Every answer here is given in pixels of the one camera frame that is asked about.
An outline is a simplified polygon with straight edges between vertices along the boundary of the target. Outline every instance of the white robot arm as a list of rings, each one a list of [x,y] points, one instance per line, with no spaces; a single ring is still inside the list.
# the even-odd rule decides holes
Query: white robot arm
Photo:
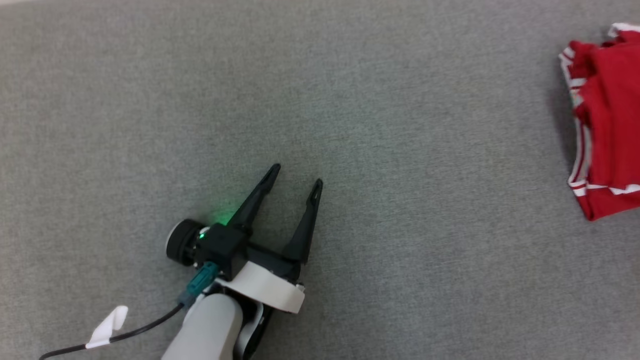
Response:
[[[274,310],[297,314],[305,299],[298,279],[307,263],[323,189],[318,179],[300,224],[281,253],[252,244],[253,220],[279,171],[279,164],[269,169],[227,224],[206,226],[187,219],[171,230],[166,255],[199,270],[175,309],[147,326],[112,336],[127,314],[125,306],[118,306],[89,343],[46,353],[40,360],[141,334],[180,309],[189,311],[162,360],[249,360]]]

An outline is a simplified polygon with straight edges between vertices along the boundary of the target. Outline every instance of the gray carpet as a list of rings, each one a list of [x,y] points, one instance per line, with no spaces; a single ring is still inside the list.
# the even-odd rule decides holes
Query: gray carpet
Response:
[[[46,0],[0,7],[0,358],[173,307],[177,221],[324,193],[266,359],[637,359],[640,211],[584,219],[557,54],[637,0]],[[178,331],[60,359],[158,359]]]

